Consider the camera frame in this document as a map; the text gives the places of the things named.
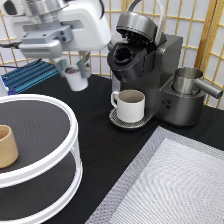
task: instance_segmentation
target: coffee mug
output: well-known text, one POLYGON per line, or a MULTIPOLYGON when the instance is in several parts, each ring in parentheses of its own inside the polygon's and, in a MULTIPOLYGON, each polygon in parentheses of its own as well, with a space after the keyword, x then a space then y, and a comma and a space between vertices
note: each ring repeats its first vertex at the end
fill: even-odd
POLYGON ((137 90, 113 92, 111 104, 117 109, 117 117, 126 123, 135 123, 144 117, 145 95, 137 90))
POLYGON ((14 163, 18 155, 12 129, 6 125, 0 125, 0 168, 14 163))

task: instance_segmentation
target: blue object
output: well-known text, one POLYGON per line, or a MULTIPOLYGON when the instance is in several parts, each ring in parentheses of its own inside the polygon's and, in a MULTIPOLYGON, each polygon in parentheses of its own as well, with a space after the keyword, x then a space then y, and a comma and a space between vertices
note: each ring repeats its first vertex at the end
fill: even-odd
POLYGON ((27 68, 24 66, 2 76, 5 86, 10 90, 9 95, 21 93, 59 73, 56 67, 48 62, 41 61, 38 64, 35 63, 36 61, 28 64, 34 64, 33 66, 27 68))

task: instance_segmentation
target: silver cup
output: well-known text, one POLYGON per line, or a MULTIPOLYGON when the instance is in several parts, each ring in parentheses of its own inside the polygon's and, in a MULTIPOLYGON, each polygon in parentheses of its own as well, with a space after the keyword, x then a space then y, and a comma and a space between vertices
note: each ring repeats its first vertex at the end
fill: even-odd
POLYGON ((203 72, 196 68, 179 68, 174 74, 173 88, 176 92, 186 95, 197 94, 200 90, 216 99, 221 98, 223 91, 205 82, 201 78, 203 72))

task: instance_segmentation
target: white rim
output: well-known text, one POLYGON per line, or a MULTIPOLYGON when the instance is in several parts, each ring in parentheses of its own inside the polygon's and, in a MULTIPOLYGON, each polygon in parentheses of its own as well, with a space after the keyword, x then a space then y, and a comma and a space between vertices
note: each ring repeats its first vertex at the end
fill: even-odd
POLYGON ((75 172, 75 177, 72 181, 71 186, 55 203, 53 203, 48 208, 26 218, 12 220, 12 221, 0 221, 0 224, 39 224, 52 218, 58 212, 60 212, 74 197, 80 185, 80 182, 82 179, 82 173, 83 173, 83 168, 81 163, 80 168, 77 169, 75 172))
POLYGON ((78 123, 72 109, 60 100, 43 95, 16 95, 0 98, 0 104, 18 100, 37 100, 48 102, 60 107, 69 117, 70 131, 62 144, 45 158, 24 168, 0 174, 0 188, 13 186, 30 180, 59 163, 71 150, 78 139, 78 123))

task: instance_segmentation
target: coffee maker lid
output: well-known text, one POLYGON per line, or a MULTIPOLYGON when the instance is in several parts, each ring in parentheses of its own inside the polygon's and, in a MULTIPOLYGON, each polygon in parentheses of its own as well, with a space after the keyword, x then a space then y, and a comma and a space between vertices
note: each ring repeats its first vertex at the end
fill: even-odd
POLYGON ((157 25, 147 16, 135 12, 123 12, 117 24, 117 31, 131 31, 154 41, 157 32, 157 25))
POLYGON ((156 46, 166 41, 166 36, 162 32, 165 24, 165 12, 160 0, 156 0, 160 7, 160 21, 159 26, 147 16, 133 12, 135 6, 141 2, 141 0, 133 1, 126 12, 121 13, 117 31, 124 34, 124 31, 140 34, 146 37, 149 41, 155 42, 156 46))

